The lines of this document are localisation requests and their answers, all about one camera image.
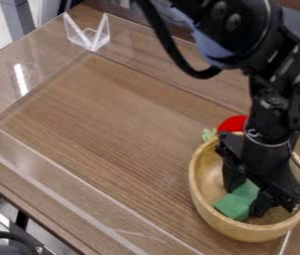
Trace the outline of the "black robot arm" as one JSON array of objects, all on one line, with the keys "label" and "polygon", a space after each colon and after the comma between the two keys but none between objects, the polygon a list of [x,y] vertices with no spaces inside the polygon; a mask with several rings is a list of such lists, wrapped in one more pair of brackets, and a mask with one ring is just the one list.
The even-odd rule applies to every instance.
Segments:
[{"label": "black robot arm", "polygon": [[172,0],[192,28],[214,71],[240,69],[250,76],[252,107],[242,134],[224,131],[227,191],[247,180],[259,187],[250,213],[300,206],[300,184],[291,166],[300,138],[300,38],[289,30],[277,0]]}]

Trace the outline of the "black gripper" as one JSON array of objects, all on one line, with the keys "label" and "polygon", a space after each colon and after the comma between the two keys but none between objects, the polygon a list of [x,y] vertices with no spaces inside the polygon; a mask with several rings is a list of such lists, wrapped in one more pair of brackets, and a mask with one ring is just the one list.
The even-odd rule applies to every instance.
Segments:
[{"label": "black gripper", "polygon": [[223,158],[226,191],[232,193],[247,179],[259,187],[250,215],[263,217],[277,206],[295,213],[300,208],[300,183],[293,173],[287,146],[266,146],[246,134],[223,131],[215,150]]}]

